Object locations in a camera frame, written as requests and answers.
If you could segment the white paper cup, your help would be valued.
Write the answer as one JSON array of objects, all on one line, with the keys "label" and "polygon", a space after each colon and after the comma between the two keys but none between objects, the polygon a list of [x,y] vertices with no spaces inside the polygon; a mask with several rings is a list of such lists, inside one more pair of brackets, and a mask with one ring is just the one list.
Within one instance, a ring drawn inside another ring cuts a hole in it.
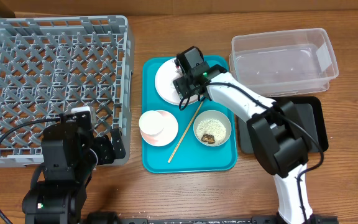
[{"label": "white paper cup", "polygon": [[158,111],[146,111],[139,118],[140,130],[150,136],[160,134],[163,130],[163,116]]}]

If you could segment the white rice pile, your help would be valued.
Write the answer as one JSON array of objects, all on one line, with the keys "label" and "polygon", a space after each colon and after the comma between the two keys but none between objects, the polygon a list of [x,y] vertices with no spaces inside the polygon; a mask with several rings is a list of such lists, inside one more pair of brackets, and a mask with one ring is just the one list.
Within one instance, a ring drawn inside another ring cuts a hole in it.
[{"label": "white rice pile", "polygon": [[226,137],[226,128],[217,119],[204,119],[196,127],[196,135],[199,139],[204,134],[212,134],[215,138],[215,141],[223,141]]}]

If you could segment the grey bowl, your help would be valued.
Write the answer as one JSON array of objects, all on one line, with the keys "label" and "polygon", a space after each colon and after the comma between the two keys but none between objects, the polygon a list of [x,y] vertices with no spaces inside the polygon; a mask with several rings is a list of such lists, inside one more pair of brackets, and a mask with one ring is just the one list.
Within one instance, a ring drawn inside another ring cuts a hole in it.
[{"label": "grey bowl", "polygon": [[193,132],[205,146],[223,145],[231,137],[232,127],[229,118],[217,110],[200,113],[194,120]]}]

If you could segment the brown food scrap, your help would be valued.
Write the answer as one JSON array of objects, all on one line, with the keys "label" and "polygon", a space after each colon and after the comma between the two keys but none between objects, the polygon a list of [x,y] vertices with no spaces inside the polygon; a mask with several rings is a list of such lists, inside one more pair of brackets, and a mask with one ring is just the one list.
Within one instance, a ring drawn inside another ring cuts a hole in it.
[{"label": "brown food scrap", "polygon": [[201,137],[201,141],[205,142],[206,144],[214,144],[216,142],[212,134],[204,134]]}]

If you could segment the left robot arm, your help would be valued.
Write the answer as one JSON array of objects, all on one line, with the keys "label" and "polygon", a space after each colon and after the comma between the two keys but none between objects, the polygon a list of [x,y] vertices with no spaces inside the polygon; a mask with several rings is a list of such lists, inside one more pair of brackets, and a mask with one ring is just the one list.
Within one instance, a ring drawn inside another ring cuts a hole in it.
[{"label": "left robot arm", "polygon": [[80,223],[92,171],[126,156],[121,129],[96,137],[95,120],[85,106],[60,114],[57,123],[43,130],[44,161],[22,201],[26,223]]}]

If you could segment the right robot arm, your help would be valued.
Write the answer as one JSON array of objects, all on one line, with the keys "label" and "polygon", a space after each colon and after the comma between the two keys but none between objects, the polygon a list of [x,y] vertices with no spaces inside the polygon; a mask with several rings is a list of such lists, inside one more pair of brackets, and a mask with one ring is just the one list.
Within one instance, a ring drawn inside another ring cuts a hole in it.
[{"label": "right robot arm", "polygon": [[313,210],[306,193],[308,153],[320,147],[304,129],[292,101],[277,102],[239,83],[220,65],[209,66],[195,46],[177,54],[174,63],[182,76],[173,81],[179,109],[196,95],[219,103],[246,122],[254,155],[273,176],[279,199],[278,214],[285,223],[311,223]]}]

